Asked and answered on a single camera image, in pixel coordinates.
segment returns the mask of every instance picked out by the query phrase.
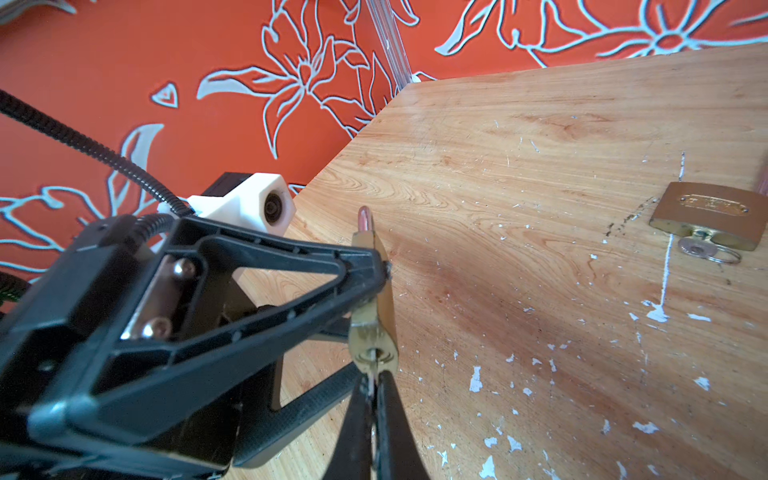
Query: floral wallpaper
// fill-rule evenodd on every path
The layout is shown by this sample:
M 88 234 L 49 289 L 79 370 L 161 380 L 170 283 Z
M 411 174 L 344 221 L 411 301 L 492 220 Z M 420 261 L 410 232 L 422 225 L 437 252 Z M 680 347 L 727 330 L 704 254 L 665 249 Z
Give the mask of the floral wallpaper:
M 396 93 L 360 0 L 32 3 L 0 22 L 0 88 L 181 197 L 225 171 L 299 193 Z M 2 116 L 0 144 L 0 269 L 33 280 L 89 222 L 157 208 Z
M 768 41 L 765 0 L 391 0 L 391 5 L 419 80 Z

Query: black cable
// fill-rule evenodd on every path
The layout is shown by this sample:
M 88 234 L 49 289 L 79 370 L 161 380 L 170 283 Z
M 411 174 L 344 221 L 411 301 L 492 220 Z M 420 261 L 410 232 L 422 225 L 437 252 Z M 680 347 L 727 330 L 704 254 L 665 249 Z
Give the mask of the black cable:
M 26 280 L 10 273 L 0 272 L 0 304 L 3 300 L 18 302 L 29 287 L 30 285 Z
M 134 223 L 134 228 L 128 234 L 125 244 L 131 252 L 136 252 L 150 238 L 170 230 L 175 220 L 174 216 L 169 214 L 144 215 Z
M 2 89 L 0 89 L 0 111 L 10 118 L 20 121 L 24 125 L 32 127 L 120 172 L 128 180 L 135 182 L 139 187 L 149 192 L 157 201 L 169 204 L 170 209 L 179 217 L 194 214 L 194 210 L 184 204 L 179 197 L 146 170 L 123 158 L 109 147 L 105 147 L 92 138 L 49 117 Z

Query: padlock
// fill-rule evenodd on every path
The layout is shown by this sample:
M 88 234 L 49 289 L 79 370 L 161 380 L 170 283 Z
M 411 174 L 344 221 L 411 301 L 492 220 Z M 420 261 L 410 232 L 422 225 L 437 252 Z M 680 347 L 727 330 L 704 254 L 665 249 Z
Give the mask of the padlock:
M 722 185 L 672 182 L 650 225 L 680 237 L 680 249 L 718 263 L 739 263 L 755 250 L 768 220 L 768 197 Z M 719 252 L 730 259 L 717 257 Z

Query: wooden table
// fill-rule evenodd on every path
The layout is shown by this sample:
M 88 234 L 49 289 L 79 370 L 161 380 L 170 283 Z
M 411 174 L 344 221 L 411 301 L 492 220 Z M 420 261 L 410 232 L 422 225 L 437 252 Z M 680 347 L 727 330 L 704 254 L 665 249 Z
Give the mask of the wooden table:
M 374 212 L 433 478 L 768 475 L 768 240 L 720 266 L 648 226 L 671 181 L 753 186 L 767 78 L 753 46 L 411 84 L 298 196 L 293 238 L 349 244 Z M 283 400 L 348 361 L 294 349 Z M 230 478 L 321 478 L 346 403 Z

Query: wooden surface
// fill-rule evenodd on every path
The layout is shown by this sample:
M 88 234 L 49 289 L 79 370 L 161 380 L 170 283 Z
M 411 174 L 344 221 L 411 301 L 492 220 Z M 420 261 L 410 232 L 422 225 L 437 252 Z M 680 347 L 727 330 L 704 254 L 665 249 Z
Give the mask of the wooden surface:
M 766 478 L 768 240 L 719 266 L 647 222 L 680 178 L 752 188 L 767 78 L 755 46 L 412 84 L 303 190 L 289 237 L 349 244 L 372 208 L 433 478 L 479 478 L 490 455 L 500 479 Z M 272 301 L 308 289 L 243 284 Z M 296 348 L 283 398 L 348 361 Z M 230 478 L 321 478 L 345 410 Z

